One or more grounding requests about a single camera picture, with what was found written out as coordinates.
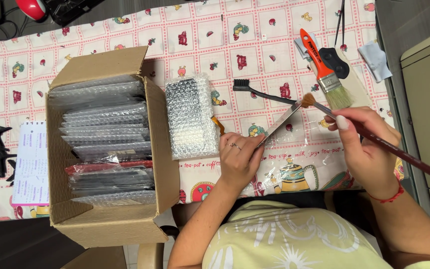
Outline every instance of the wooden handle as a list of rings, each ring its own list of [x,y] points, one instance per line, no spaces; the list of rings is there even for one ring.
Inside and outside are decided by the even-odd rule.
[[[421,160],[415,158],[414,156],[408,154],[405,151],[402,151],[395,145],[387,142],[386,140],[376,136],[372,132],[368,131],[363,127],[363,125],[359,122],[352,121],[354,126],[356,127],[356,131],[358,134],[364,136],[364,138],[371,140],[375,144],[379,145],[383,149],[391,152],[392,154],[398,156],[399,158],[403,159],[404,161],[414,165],[415,167],[422,170],[424,173],[430,175],[430,166],[426,163],[422,162]]]
[[[329,69],[321,60],[318,48],[316,47],[311,36],[303,29],[300,29],[300,34],[302,35],[303,45],[308,50],[308,54],[313,59],[314,64],[318,69],[318,76],[316,78],[320,79],[323,76],[328,76],[329,74],[334,73],[334,71]]]

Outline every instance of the tablecloth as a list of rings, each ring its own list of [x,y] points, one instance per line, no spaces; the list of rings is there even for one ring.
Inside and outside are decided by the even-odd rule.
[[[205,0],[0,42],[0,126],[13,127],[3,141],[17,153],[19,124],[45,120],[44,94],[72,57],[133,46],[149,46],[142,75],[162,89],[164,79],[205,72],[211,79],[215,115],[226,131],[262,133],[287,105],[234,93],[233,79],[248,78],[254,89],[293,100],[311,92],[326,103],[293,40],[304,28],[316,35],[320,46],[334,46],[340,6],[341,0]],[[374,9],[374,0],[346,1],[344,53],[366,86],[372,108],[392,124],[385,85],[375,83],[357,51],[376,39]],[[313,108],[291,117],[275,133],[277,143],[267,148],[257,176],[242,196],[355,186],[339,136],[327,131],[322,117]],[[295,173],[306,179],[305,185],[276,182],[282,174]],[[218,158],[181,160],[180,202],[204,199],[219,175]],[[0,220],[36,216],[30,207],[13,207],[11,194],[12,187],[0,179]]]

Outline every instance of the paintbrush bristles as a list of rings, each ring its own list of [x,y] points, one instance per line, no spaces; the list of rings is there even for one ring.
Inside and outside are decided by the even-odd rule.
[[[314,99],[314,96],[311,93],[307,93],[303,96],[302,107],[307,108],[312,106],[315,102],[316,100]]]
[[[353,104],[350,93],[343,86],[327,92],[326,100],[331,109],[346,108]]]

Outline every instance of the orange paintbrush handle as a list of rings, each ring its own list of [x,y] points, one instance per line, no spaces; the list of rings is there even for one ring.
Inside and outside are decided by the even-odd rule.
[[[318,69],[317,79],[321,77],[328,76],[334,71],[329,69],[321,60],[320,54],[318,53],[318,48],[316,47],[311,36],[303,29],[300,29],[300,34],[302,35],[303,45],[307,48],[308,54],[313,59],[316,68]]]

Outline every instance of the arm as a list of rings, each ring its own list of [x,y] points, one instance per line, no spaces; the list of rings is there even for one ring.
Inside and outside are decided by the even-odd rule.
[[[227,133],[220,138],[222,176],[177,237],[168,268],[202,268],[205,251],[220,223],[260,167],[264,147],[256,146],[263,137]]]
[[[346,118],[361,122],[365,128],[395,146],[399,145],[401,134],[369,107],[347,108],[333,113],[339,115],[337,124],[328,128],[339,130],[346,164],[353,177],[371,197],[382,200],[393,197],[399,188],[393,174],[396,156],[367,139],[360,143],[354,125]],[[327,122],[334,123],[334,120],[329,118]],[[380,203],[370,199],[381,234],[391,250],[388,261],[391,266],[404,268],[430,260],[430,218],[409,193],[404,192],[393,202]]]

